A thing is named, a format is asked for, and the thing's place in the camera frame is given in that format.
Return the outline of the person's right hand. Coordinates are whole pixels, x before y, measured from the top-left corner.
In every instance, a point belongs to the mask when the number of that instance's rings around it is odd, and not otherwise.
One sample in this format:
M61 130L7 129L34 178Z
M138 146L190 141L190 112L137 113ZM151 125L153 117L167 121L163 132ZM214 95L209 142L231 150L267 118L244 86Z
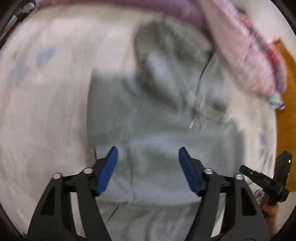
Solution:
M278 215L278 203L272 196L263 192L261 188L255 191L254 196L257 199L262 210L268 228L269 236L270 238L273 238L277 232L276 218Z

